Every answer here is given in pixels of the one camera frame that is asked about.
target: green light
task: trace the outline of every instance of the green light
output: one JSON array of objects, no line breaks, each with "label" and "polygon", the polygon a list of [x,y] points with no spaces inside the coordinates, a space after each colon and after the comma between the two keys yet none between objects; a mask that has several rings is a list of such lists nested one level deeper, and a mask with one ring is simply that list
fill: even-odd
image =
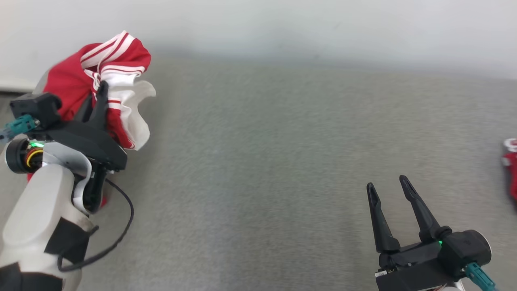
[{"label": "green light", "polygon": [[31,142],[31,147],[33,148],[43,148],[44,144],[38,142]]}]

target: red and white object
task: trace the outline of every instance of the red and white object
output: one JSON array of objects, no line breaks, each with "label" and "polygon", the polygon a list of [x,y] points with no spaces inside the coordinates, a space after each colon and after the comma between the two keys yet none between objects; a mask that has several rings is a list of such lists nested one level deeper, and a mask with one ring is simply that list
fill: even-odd
[{"label": "red and white object", "polygon": [[63,106],[63,120],[71,120],[90,93],[97,93],[105,80],[108,92],[108,131],[126,149],[140,149],[149,139],[147,123],[138,113],[138,103],[156,96],[154,87],[145,81],[134,84],[148,68],[151,54],[142,42],[126,31],[105,43],[92,43],[52,67],[44,92],[57,95]]},{"label": "red and white object", "polygon": [[510,194],[517,200],[517,139],[510,138],[505,140],[504,145],[508,153],[503,156],[503,165],[505,165],[511,174]]}]

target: teal connector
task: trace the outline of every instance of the teal connector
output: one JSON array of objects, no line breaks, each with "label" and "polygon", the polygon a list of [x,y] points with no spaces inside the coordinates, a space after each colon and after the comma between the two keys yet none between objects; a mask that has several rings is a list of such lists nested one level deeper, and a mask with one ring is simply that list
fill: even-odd
[{"label": "teal connector", "polygon": [[15,136],[30,132],[38,125],[39,121],[29,114],[22,115],[15,121],[7,123],[4,129],[0,130],[0,143],[8,143]]},{"label": "teal connector", "polygon": [[477,263],[470,263],[465,268],[467,277],[478,285],[483,291],[497,291],[495,283],[490,277],[481,269]]}]

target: gray table surface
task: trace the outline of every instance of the gray table surface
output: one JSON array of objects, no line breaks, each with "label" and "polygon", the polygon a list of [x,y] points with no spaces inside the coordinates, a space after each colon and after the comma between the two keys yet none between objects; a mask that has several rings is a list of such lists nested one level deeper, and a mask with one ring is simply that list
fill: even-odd
[{"label": "gray table surface", "polygon": [[[80,291],[376,290],[366,184],[394,236],[416,242],[400,174],[439,223],[489,239],[486,270],[513,289],[517,211],[500,156],[517,136],[517,82],[165,57],[144,78],[158,92],[140,106],[151,139],[114,177],[133,226]],[[0,166],[0,184],[4,224],[25,180]],[[114,194],[88,253],[128,216]]]}]

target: red fabric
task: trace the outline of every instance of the red fabric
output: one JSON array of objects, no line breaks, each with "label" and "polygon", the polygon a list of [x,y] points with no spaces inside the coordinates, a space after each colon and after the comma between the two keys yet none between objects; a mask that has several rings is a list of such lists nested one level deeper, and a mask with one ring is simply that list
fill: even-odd
[{"label": "red fabric", "polygon": [[[151,54],[142,43],[127,32],[122,32],[108,42],[84,46],[77,53],[51,68],[43,91],[53,93],[61,99],[63,106],[59,109],[59,114],[64,121],[68,121],[73,118],[90,93],[95,95],[98,83],[102,79],[101,71],[107,65],[123,66],[110,69],[111,72],[117,71],[125,75],[136,72],[139,76],[148,68],[150,61]],[[109,102],[120,103],[120,100],[109,100]],[[108,131],[114,135],[117,142],[123,148],[132,148],[134,145],[128,139],[120,120],[120,109],[110,106],[107,121]]]},{"label": "red fabric", "polygon": [[505,158],[508,159],[510,170],[510,174],[512,176],[512,181],[510,184],[510,194],[512,197],[517,200],[517,153],[509,152],[505,155]]}]

